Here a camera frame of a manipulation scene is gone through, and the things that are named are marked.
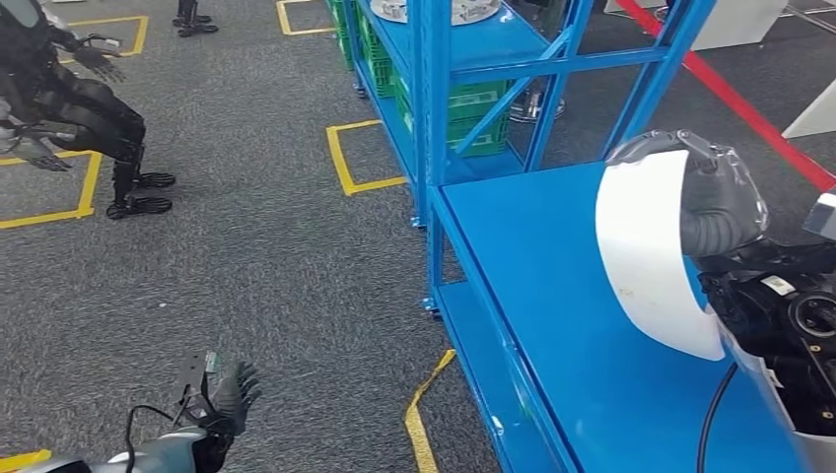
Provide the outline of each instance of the blue diagonal brace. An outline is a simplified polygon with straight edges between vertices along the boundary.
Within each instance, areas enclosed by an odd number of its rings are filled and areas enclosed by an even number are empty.
[[[538,60],[543,61],[551,59],[557,53],[559,53],[561,49],[563,49],[563,47],[569,41],[569,38],[572,37],[574,31],[575,28],[573,26],[569,26],[565,30],[563,30],[554,39],[554,41],[552,41],[552,43],[549,44],[549,47],[547,47],[546,50],[543,51],[542,54],[540,54]],[[473,140],[475,140],[476,137],[479,136],[479,133],[481,133],[482,130],[485,129],[485,127],[490,125],[496,119],[496,117],[499,116],[499,114],[502,113],[508,107],[508,105],[510,105],[511,102],[523,90],[525,90],[526,87],[528,87],[528,84],[530,84],[531,80],[533,79],[533,77],[521,77],[517,79],[517,81],[514,82],[514,85],[511,86],[511,88],[507,92],[505,92],[502,98],[499,99],[499,101],[497,101],[496,103],[494,103],[494,106],[490,109],[490,111],[488,111],[488,113],[485,114],[485,116],[483,116],[478,123],[476,123],[476,126],[474,126],[472,130],[470,130],[470,133],[467,133],[467,136],[465,136],[464,139],[458,143],[458,146],[455,147],[455,154],[458,156],[464,150],[466,150],[467,147],[470,146],[471,143],[473,143]]]

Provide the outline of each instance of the green plastic crate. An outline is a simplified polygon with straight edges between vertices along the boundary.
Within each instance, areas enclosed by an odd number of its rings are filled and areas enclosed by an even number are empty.
[[[383,47],[383,45],[380,44],[380,42],[378,42],[377,44],[370,43],[369,38],[362,34],[362,29],[360,34],[360,43],[363,45],[363,56],[367,59],[372,59],[373,61],[391,62],[391,58],[389,57],[389,54],[386,52],[386,49]]]
[[[392,83],[392,79],[394,78],[394,72],[388,54],[386,54],[386,51],[382,47],[375,49],[374,46],[369,46],[362,40],[360,41],[360,46],[363,52],[363,59],[366,61],[366,65],[369,66],[369,71],[372,73],[375,94],[380,98],[393,97],[394,84]]]
[[[363,15],[363,12],[359,12],[360,22],[360,37],[369,45],[369,46],[380,46],[381,39],[378,34],[372,29],[372,23],[366,18],[366,15]]]
[[[342,59],[343,65],[349,71],[354,70],[354,62],[351,60],[351,44],[348,43],[348,35],[347,34],[338,34],[337,38],[337,45],[340,48],[340,52],[342,52]]]
[[[413,120],[412,111],[409,109],[409,105],[406,104],[406,101],[402,96],[395,97],[395,104],[397,105],[398,114],[403,120],[404,125],[406,125],[406,129],[412,133]],[[476,126],[476,123],[478,123],[480,119],[481,118],[470,118],[448,123],[447,143],[450,147],[455,148],[455,145],[467,136],[467,133],[469,133],[470,130]],[[475,157],[495,155],[503,152],[506,147],[506,142],[508,141],[508,125],[509,120],[507,113],[497,116],[494,122],[485,127],[485,129],[482,130],[482,134],[477,136],[461,155],[465,157]]]
[[[328,4],[328,9],[331,11],[331,17],[334,19],[334,27],[337,29],[337,32],[340,34],[347,34],[348,30],[346,29],[345,23],[345,15],[343,15],[342,11],[342,2],[344,0],[325,0]],[[350,0],[351,7],[354,9],[354,18],[355,20],[363,17],[363,13],[360,11],[360,7],[357,6],[357,0]]]
[[[404,96],[409,103],[409,86],[401,77],[394,79],[395,93]],[[448,98],[448,120],[484,116],[508,90],[507,81],[468,84],[453,87]]]

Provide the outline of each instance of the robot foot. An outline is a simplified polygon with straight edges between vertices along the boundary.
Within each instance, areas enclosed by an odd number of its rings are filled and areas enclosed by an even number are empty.
[[[161,197],[144,197],[128,199],[125,204],[112,203],[107,207],[107,217],[120,220],[131,215],[164,214],[172,209],[172,201]]]
[[[203,23],[203,24],[212,23],[212,17],[210,17],[209,15],[196,15],[194,17],[194,22],[195,23]],[[186,24],[186,21],[185,21],[185,18],[183,18],[183,17],[177,17],[177,18],[172,20],[172,25],[177,27],[177,28],[183,28],[185,26],[185,24]]]
[[[174,185],[175,182],[177,182],[177,179],[173,174],[165,172],[145,172],[139,174],[139,178],[136,179],[136,186],[143,189],[160,188]]]
[[[217,33],[219,30],[218,27],[215,25],[192,25],[191,27],[184,27],[182,30],[177,32],[177,35],[180,37],[189,37],[194,36],[195,34],[211,34]]]

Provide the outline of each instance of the robot leg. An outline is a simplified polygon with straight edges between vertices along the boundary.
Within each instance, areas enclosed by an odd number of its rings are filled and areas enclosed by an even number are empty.
[[[137,187],[157,188],[168,187],[176,182],[172,174],[164,172],[140,173],[142,156],[145,152],[142,142],[145,140],[145,120],[136,110],[121,101],[113,94],[113,90],[105,83],[92,79],[79,79],[73,85],[75,98],[80,103],[90,105],[99,110],[106,118],[118,127],[120,134],[133,145],[140,148],[138,166],[133,177]]]
[[[177,31],[180,37],[217,32],[218,27],[208,25],[211,22],[212,17],[197,14],[197,0],[177,0],[177,18],[172,20],[172,25],[180,28]]]
[[[116,160],[113,169],[113,203],[107,208],[106,213],[109,218],[118,220],[130,215],[162,214],[171,209],[172,202],[168,199],[135,198],[130,195],[137,186],[159,187],[143,184],[159,183],[160,176],[164,180],[174,181],[170,174],[152,174],[152,178],[143,178],[144,174],[139,173],[143,154],[141,143],[131,141],[129,136],[106,117],[79,105],[63,107],[60,118],[77,125],[79,130],[72,141],[51,139],[55,146],[70,151],[97,151]]]

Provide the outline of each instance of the black humanoid robot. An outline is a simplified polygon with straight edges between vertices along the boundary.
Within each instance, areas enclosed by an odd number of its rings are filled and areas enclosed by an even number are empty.
[[[212,23],[212,17],[197,14],[197,0],[178,0],[177,18],[172,20],[172,25],[179,28],[177,34],[180,37],[189,37],[199,33],[216,33],[218,27],[208,25]]]
[[[0,154],[61,171],[68,166],[41,139],[69,151],[100,152],[115,160],[109,218],[167,212],[168,199],[130,195],[135,188],[174,184],[171,174],[140,172],[142,116],[106,84],[79,79],[58,61],[56,45],[101,79],[121,81],[121,72],[106,58],[118,54],[91,45],[102,39],[76,38],[35,0],[0,0]]]

